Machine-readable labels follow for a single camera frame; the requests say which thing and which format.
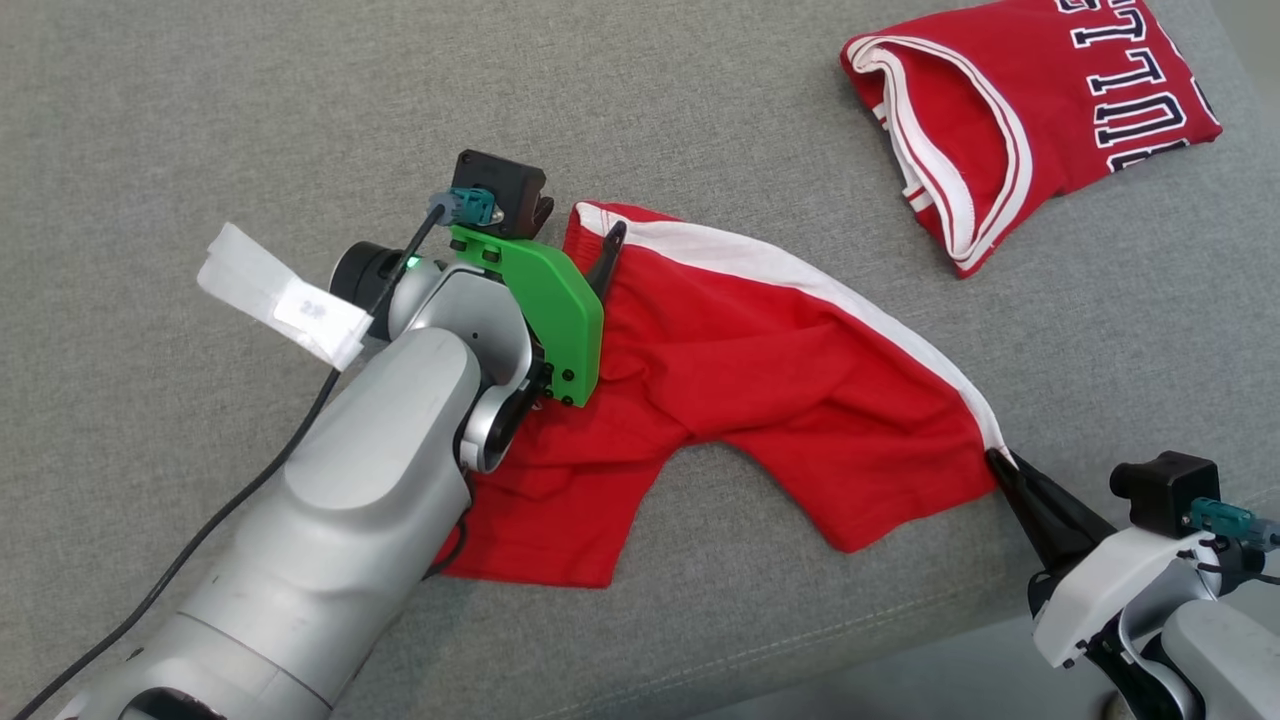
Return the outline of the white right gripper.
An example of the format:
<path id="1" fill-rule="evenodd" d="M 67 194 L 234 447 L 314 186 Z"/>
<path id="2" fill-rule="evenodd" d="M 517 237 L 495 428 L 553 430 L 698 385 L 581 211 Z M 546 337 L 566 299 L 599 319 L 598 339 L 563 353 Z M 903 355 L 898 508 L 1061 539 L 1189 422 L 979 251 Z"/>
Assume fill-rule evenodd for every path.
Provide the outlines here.
<path id="1" fill-rule="evenodd" d="M 1116 533 L 1101 515 L 1016 454 L 991 448 L 986 461 L 1043 564 L 1037 575 L 1059 580 L 1059 562 L 1079 562 L 1034 614 L 1033 641 L 1052 667 L 1079 659 L 1082 647 L 1170 566 L 1184 565 L 1185 552 L 1203 562 L 1213 559 L 1208 532 L 1170 538 L 1132 527 Z"/>

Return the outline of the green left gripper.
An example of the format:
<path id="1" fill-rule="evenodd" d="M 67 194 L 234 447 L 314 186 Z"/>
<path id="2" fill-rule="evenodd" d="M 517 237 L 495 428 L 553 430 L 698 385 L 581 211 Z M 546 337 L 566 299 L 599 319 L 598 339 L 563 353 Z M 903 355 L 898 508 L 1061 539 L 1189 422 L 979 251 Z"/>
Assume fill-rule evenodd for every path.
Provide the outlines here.
<path id="1" fill-rule="evenodd" d="M 588 279 L 570 256 L 536 240 L 503 240 L 451 227 L 456 256 L 495 274 L 513 295 L 525 324 L 552 365 L 550 396 L 584 407 L 596 388 L 602 359 L 603 302 L 628 225 L 616 222 L 602 238 Z"/>

